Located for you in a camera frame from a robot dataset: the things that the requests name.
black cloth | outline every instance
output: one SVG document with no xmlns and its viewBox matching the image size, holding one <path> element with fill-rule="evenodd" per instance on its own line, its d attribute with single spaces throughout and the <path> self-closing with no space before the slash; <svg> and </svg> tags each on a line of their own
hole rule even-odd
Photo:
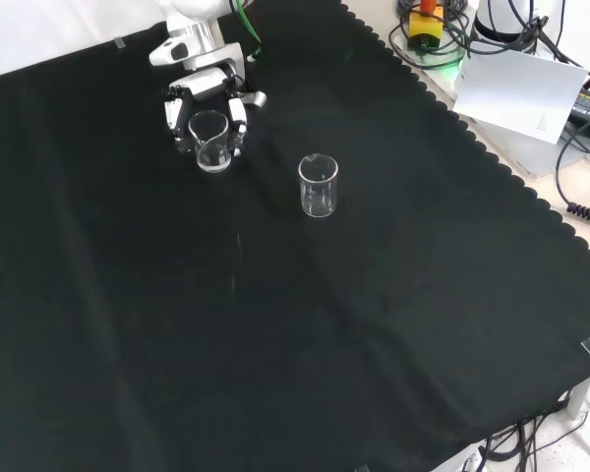
<svg viewBox="0 0 590 472">
<path fill-rule="evenodd" d="M 590 376 L 572 229 L 337 1 L 250 14 L 220 175 L 168 141 L 162 26 L 0 77 L 0 472 L 423 472 Z"/>
</svg>

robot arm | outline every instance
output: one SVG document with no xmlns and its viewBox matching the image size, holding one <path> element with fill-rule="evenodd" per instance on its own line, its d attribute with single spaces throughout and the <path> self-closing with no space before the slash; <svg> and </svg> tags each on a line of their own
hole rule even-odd
<svg viewBox="0 0 590 472">
<path fill-rule="evenodd" d="M 230 152 L 240 155 L 247 134 L 245 105 L 262 107 L 266 96 L 260 91 L 242 92 L 246 78 L 242 48 L 239 43 L 224 43 L 217 21 L 231 13 L 229 0 L 157 1 L 166 14 L 171 37 L 150 54 L 150 63 L 153 66 L 181 63 L 191 73 L 173 82 L 165 95 L 171 135 L 179 148 L 192 148 L 188 146 L 192 139 L 188 122 L 194 104 L 225 94 L 229 99 L 228 111 L 233 127 Z"/>
</svg>

white paper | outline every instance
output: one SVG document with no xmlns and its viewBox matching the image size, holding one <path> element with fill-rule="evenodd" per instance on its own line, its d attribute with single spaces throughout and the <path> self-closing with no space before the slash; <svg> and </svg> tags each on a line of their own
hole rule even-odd
<svg viewBox="0 0 590 472">
<path fill-rule="evenodd" d="M 473 54 L 454 111 L 555 144 L 585 80 L 583 69 L 521 52 Z"/>
</svg>

glass beaker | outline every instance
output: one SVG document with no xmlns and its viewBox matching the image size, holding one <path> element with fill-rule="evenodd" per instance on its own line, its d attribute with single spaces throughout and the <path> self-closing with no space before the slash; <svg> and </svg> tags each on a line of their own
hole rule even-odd
<svg viewBox="0 0 590 472">
<path fill-rule="evenodd" d="M 205 172 L 221 172 L 229 167 L 229 120 L 218 111 L 200 111 L 190 119 L 197 164 Z"/>
<path fill-rule="evenodd" d="M 306 214 L 323 218 L 336 209 L 338 164 L 329 155 L 312 154 L 299 164 L 302 208 Z"/>
</svg>

green cable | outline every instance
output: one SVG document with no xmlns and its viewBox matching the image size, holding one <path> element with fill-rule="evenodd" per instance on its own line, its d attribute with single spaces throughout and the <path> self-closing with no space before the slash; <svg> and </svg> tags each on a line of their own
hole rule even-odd
<svg viewBox="0 0 590 472">
<path fill-rule="evenodd" d="M 243 7 L 243 0 L 236 0 L 236 5 L 238 6 L 238 13 L 240 14 L 240 19 L 243 22 L 243 25 L 250 33 L 251 36 L 258 42 L 258 50 L 256 51 L 256 55 L 258 56 L 260 53 L 263 52 L 263 42 L 260 41 L 260 37 L 256 33 L 256 30 L 252 26 L 251 22 L 247 18 L 247 14 L 245 13 L 245 8 Z"/>
</svg>

